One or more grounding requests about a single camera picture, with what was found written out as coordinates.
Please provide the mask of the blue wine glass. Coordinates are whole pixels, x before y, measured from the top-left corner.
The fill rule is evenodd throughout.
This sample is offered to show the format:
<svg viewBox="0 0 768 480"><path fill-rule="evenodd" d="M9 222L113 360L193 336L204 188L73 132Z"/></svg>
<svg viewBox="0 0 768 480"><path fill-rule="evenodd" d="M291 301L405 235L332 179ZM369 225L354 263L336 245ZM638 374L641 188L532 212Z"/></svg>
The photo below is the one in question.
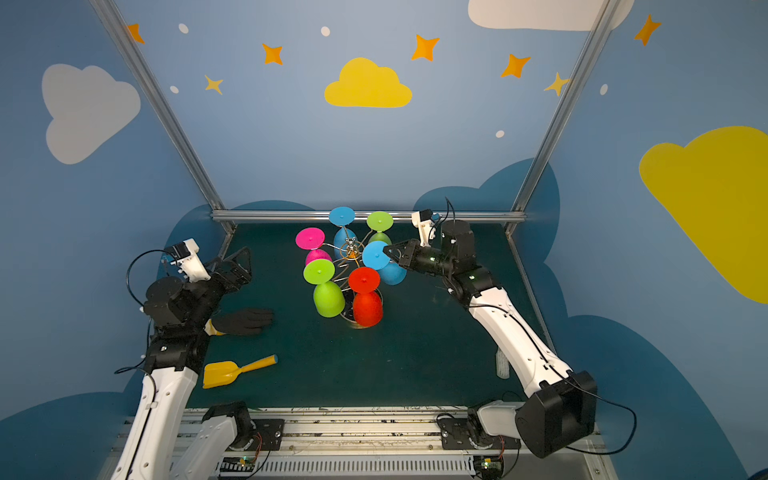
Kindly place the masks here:
<svg viewBox="0 0 768 480"><path fill-rule="evenodd" d="M355 217L355 211L347 206L336 207L330 211L329 221L338 228L332 242L333 253L336 258L342 256L342 249L348 246L349 240L357 239L356 234L349 227Z"/></svg>
<svg viewBox="0 0 768 480"><path fill-rule="evenodd" d="M406 278L407 272L384 253L388 244L384 241L370 242L363 250L363 264L375 270L386 285L398 285Z"/></svg>

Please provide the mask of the red wine glass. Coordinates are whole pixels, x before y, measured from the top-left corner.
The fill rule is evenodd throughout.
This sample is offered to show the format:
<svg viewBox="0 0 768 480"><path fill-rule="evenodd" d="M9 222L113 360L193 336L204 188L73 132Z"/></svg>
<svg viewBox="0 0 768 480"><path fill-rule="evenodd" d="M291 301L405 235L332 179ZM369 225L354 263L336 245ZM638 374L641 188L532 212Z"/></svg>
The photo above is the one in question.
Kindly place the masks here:
<svg viewBox="0 0 768 480"><path fill-rule="evenodd" d="M381 283L377 271L361 267L349 277L349 287L354 293L353 317L361 327L377 325L383 318L383 303L377 289Z"/></svg>

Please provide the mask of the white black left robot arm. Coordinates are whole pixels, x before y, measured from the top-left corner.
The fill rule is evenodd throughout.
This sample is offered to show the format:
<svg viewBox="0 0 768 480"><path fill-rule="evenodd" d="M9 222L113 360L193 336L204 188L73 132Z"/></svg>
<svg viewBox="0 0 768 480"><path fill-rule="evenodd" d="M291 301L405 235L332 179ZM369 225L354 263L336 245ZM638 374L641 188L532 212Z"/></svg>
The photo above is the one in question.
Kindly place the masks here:
<svg viewBox="0 0 768 480"><path fill-rule="evenodd" d="M207 479L226 450L254 443L250 415L234 402L210 408L192 445L173 458L185 407L204 370L205 325L226 294L252 279L246 248L208 264L194 252L175 262L182 274L162 277L146 291L143 311L155 332L137 368L144 375L141 398L115 479Z"/></svg>

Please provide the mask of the back green wine glass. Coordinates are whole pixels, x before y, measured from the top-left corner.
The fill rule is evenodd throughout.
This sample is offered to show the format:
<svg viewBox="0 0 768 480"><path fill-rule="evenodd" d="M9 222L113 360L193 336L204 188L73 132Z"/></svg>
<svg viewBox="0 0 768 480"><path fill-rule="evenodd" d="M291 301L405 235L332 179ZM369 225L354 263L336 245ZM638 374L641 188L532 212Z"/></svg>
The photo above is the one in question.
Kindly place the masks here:
<svg viewBox="0 0 768 480"><path fill-rule="evenodd" d="M394 224L394 220L391 214L385 211L373 212L368 216L366 224L372 232L368 243L380 241L386 245L392 244L392 240L386 234L386 231L389 230Z"/></svg>

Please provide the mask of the green wine glass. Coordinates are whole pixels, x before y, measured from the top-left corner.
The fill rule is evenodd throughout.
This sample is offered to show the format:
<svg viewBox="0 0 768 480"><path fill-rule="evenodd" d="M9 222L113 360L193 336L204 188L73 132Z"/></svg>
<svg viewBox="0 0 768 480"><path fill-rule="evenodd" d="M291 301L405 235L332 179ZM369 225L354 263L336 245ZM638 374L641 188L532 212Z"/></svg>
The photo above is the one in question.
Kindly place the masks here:
<svg viewBox="0 0 768 480"><path fill-rule="evenodd" d="M307 264L303 270L304 279L314 286L313 302L319 315L333 318L345 308L344 294L341 287L333 281L335 265L326 259L317 259Z"/></svg>
<svg viewBox="0 0 768 480"><path fill-rule="evenodd" d="M386 234L386 231L389 230L394 224L394 220L391 214L385 211L373 212L368 216L366 224L372 232L368 243L380 241L386 245L392 244L392 240Z"/></svg>

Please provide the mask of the pink wine glass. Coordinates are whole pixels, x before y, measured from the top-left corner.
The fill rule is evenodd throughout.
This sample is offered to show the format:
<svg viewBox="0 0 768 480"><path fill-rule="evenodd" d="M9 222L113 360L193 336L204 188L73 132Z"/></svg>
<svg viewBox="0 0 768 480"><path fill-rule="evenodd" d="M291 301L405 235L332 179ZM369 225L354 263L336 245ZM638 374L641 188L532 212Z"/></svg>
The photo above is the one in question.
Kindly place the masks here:
<svg viewBox="0 0 768 480"><path fill-rule="evenodd" d="M330 254L322 249L325 244L325 233L320 228L307 227L302 229L296 235L295 243L300 249L307 251L306 265L315 260L332 260Z"/></svg>

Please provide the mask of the front green wine glass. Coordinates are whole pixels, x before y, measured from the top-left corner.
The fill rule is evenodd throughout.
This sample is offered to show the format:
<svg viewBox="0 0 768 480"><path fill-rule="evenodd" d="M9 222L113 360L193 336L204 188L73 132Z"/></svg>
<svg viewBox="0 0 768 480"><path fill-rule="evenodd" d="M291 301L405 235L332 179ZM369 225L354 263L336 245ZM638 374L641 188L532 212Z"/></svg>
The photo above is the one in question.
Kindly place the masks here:
<svg viewBox="0 0 768 480"><path fill-rule="evenodd" d="M319 315L333 318L345 308L344 294L341 287L333 281L335 265L326 259L317 259L307 264L303 270L304 279L314 286L313 302Z"/></svg>

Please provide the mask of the yellow plastic scoop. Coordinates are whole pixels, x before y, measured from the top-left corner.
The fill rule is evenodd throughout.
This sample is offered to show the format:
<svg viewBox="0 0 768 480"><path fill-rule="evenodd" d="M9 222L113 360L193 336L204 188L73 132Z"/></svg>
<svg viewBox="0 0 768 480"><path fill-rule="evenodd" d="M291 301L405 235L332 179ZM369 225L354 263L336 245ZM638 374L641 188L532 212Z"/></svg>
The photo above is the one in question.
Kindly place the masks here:
<svg viewBox="0 0 768 480"><path fill-rule="evenodd" d="M209 363L203 370L203 388L209 390L230 385L235 382L241 374L271 367L276 365L278 361L279 359L277 355L270 355L244 366L238 366L233 361Z"/></svg>

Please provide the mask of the white cleaning brush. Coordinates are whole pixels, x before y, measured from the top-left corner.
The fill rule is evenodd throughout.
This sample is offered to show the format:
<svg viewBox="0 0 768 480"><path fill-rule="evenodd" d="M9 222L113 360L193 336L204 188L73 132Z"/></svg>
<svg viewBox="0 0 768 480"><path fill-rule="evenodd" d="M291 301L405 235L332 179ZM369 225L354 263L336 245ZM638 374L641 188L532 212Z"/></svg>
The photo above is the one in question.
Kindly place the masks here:
<svg viewBox="0 0 768 480"><path fill-rule="evenodd" d="M510 363L501 349L498 349L496 352L495 365L496 365L496 375L498 378L503 380L510 378L511 376Z"/></svg>

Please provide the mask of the left green circuit board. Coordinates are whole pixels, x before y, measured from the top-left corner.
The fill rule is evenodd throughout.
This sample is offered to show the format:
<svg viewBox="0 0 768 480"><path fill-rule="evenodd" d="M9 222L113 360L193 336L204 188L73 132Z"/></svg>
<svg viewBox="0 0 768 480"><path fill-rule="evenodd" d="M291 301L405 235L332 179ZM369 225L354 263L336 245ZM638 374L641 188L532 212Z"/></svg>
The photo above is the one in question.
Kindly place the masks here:
<svg viewBox="0 0 768 480"><path fill-rule="evenodd" d="M254 457L224 457L219 463L218 477L247 478L256 470L258 462Z"/></svg>

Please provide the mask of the green circuit board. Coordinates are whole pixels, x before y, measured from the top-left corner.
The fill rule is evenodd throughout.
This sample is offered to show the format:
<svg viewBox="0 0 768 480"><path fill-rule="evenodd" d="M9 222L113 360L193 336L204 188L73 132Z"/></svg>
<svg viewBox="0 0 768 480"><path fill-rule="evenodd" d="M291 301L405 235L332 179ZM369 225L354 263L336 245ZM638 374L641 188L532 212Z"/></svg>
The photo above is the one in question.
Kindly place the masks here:
<svg viewBox="0 0 768 480"><path fill-rule="evenodd" d="M258 462L254 457L224 457L219 463L218 477L247 478L256 470Z"/></svg>
<svg viewBox="0 0 768 480"><path fill-rule="evenodd" d="M497 457L475 456L473 458L473 479L499 480L503 477L505 464Z"/></svg>

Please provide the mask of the right green circuit board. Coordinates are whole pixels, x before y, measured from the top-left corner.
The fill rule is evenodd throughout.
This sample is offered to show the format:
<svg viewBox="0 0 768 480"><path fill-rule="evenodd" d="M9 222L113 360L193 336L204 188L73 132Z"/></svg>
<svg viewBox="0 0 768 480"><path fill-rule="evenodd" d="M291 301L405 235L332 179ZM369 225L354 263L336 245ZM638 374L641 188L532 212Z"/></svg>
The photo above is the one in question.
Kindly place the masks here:
<svg viewBox="0 0 768 480"><path fill-rule="evenodd" d="M503 477L505 464L497 457L475 456L473 458L473 479L499 480Z"/></svg>

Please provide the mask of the left aluminium corner post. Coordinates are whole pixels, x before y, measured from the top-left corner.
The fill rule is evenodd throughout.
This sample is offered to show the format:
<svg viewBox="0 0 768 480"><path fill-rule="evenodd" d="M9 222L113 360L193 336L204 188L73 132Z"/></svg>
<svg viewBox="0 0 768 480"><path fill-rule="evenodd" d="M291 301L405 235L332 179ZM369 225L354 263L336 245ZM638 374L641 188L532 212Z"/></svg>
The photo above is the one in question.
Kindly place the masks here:
<svg viewBox="0 0 768 480"><path fill-rule="evenodd" d="M195 152L179 120L173 113L160 84L145 60L138 43L129 32L115 1L91 0L91 6L114 42L127 67L141 87L166 134L177 150L212 211L225 210L223 200Z"/></svg>

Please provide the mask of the aluminium corner post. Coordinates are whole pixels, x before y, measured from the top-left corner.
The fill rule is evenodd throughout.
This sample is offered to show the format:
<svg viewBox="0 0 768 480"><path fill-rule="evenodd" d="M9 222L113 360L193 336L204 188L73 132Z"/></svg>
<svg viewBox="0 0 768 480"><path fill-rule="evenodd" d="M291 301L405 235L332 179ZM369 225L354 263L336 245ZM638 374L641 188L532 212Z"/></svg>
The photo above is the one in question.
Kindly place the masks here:
<svg viewBox="0 0 768 480"><path fill-rule="evenodd" d="M565 91L560 95L560 100L542 143L515 197L511 212L521 214L523 219L510 221L505 224L505 234L509 241L513 240L513 234L517 225L525 221L524 217L528 204L610 36L612 31L611 25L617 16L620 5L621 1L619 0L604 1L598 10L596 21L571 72L570 82L566 85Z"/></svg>
<svg viewBox="0 0 768 480"><path fill-rule="evenodd" d="M138 43L129 32L115 1L91 0L91 6L114 42L127 67L141 87L166 134L177 150L212 211L225 210L223 200L195 152L179 120L173 113L160 84L145 60Z"/></svg>

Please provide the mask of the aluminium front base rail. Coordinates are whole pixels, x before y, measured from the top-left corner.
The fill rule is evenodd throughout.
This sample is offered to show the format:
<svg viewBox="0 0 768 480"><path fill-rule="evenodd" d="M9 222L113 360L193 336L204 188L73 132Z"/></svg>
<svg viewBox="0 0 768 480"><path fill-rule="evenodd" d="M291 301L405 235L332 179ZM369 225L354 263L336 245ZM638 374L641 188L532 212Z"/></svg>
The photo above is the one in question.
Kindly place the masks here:
<svg viewBox="0 0 768 480"><path fill-rule="evenodd" d="M573 449L539 459L522 444L498 450L446 450L436 417L464 417L463 407L292 407L251 411L259 423L280 428L277 448L228 452L254 457L250 477L309 479L473 479L475 456L504 460L505 479L615 479L611 459L597 455L604 443L593 434Z"/></svg>

